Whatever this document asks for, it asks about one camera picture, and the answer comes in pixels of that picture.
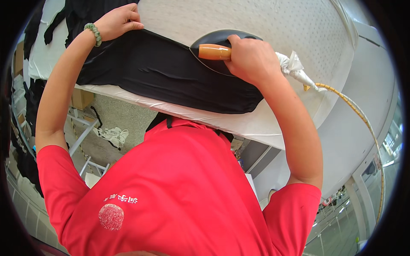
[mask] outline red t-shirt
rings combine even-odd
[[[174,118],[89,189],[63,148],[37,156],[50,222],[71,255],[301,255],[321,192],[292,184],[259,203],[228,140]]]

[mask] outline steam iron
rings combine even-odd
[[[241,39],[252,38],[262,40],[258,36],[239,30],[224,29],[211,32],[194,42],[189,50],[207,68],[223,75],[232,76],[226,67],[224,60],[230,60],[231,44],[228,36],[236,34]]]

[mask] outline left hand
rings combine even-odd
[[[130,30],[143,29],[136,3],[131,3],[107,12],[94,25],[102,41],[113,40]]]

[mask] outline black iron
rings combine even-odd
[[[223,61],[212,61],[208,59],[198,58],[200,44],[212,43],[212,44],[217,44],[217,45],[223,45],[226,47],[231,47],[231,44],[227,38],[228,36],[233,35],[233,34],[238,35],[241,39],[252,38],[252,39],[262,40],[262,38],[258,36],[245,33],[239,30],[224,29],[224,30],[214,31],[214,32],[204,35],[203,37],[199,38],[196,42],[194,42],[189,48],[189,50],[192,52],[192,54],[194,54],[194,56],[202,64],[204,64],[209,69],[212,69],[213,71],[221,73],[223,75],[234,77],[234,75],[232,75],[231,72],[229,72],[228,68],[226,67]]]

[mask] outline person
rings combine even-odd
[[[103,41],[144,26],[136,4],[114,9],[94,25]],[[76,79],[96,44],[86,29],[55,65],[36,125],[47,212],[71,255],[302,254],[323,180],[316,128],[272,47],[237,35],[228,40],[227,67],[261,91],[282,130],[290,169],[286,186],[261,211],[227,138],[173,117],[146,132],[144,142],[89,189],[74,168],[63,132]]]

